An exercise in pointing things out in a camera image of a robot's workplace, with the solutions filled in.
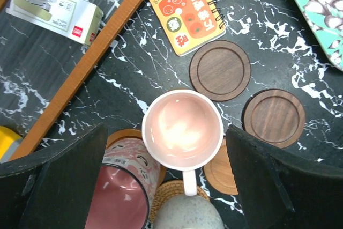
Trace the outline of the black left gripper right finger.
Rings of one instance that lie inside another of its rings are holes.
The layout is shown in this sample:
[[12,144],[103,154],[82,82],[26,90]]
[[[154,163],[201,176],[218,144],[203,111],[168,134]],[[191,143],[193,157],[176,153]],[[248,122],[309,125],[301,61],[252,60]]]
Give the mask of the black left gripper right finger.
[[342,168],[296,156],[234,125],[226,146],[249,228],[342,228]]

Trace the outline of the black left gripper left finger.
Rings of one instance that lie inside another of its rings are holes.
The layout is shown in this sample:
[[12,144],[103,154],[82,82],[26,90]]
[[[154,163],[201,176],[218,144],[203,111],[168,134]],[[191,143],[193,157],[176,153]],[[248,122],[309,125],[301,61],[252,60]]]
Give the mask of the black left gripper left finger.
[[96,125],[1,164],[1,228],[84,228],[107,137]]

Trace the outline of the orange wooden coaster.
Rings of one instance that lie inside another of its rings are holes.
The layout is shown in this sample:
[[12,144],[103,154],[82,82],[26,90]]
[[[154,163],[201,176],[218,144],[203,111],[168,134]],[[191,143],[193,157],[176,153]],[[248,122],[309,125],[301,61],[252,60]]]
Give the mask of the orange wooden coaster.
[[238,194],[225,139],[215,157],[204,166],[204,174],[208,183],[218,192],[227,195]]

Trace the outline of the maroon mug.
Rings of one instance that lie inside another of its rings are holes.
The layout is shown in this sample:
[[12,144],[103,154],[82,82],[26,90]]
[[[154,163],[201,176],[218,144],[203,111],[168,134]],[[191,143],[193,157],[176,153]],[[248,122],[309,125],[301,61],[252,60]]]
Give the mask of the maroon mug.
[[139,138],[117,141],[106,151],[88,213],[86,228],[144,228],[160,164]]

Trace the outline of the white beige mug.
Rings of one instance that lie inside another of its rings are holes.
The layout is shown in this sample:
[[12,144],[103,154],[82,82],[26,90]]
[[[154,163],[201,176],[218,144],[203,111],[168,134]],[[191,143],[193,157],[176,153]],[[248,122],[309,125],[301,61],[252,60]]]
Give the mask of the white beige mug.
[[224,228],[214,205],[195,195],[176,195],[166,201],[156,214],[153,228]]

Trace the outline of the pink mug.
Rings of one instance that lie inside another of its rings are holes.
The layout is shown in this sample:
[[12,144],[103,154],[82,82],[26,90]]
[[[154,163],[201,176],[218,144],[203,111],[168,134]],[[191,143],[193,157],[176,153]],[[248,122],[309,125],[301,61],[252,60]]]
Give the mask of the pink mug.
[[150,155],[181,171],[184,193],[197,194],[196,169],[210,162],[223,141],[223,122],[214,103],[193,90],[172,90],[157,97],[141,127]]

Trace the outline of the green floral tray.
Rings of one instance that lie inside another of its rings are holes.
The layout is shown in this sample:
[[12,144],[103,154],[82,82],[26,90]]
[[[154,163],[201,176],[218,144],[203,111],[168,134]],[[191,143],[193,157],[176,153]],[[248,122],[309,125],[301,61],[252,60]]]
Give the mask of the green floral tray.
[[295,0],[329,61],[342,70],[342,0]]

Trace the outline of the orange patterned card pack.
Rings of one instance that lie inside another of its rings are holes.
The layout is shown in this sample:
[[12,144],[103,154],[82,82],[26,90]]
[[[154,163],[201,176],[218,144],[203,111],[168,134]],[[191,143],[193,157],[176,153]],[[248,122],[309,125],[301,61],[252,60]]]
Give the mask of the orange patterned card pack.
[[226,32],[215,0],[149,0],[177,56],[191,53]]

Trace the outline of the wooden shelf rack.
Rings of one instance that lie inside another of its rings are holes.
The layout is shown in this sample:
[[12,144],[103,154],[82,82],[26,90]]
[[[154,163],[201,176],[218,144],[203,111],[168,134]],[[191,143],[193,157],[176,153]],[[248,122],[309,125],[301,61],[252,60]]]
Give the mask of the wooden shelf rack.
[[118,36],[124,25],[142,2],[143,0],[123,0],[114,14],[109,18],[105,27],[94,39],[87,52],[59,88],[47,108],[34,123],[26,137],[10,156],[9,161],[29,155],[36,149],[68,102],[79,90],[94,66],[99,62],[112,41]]

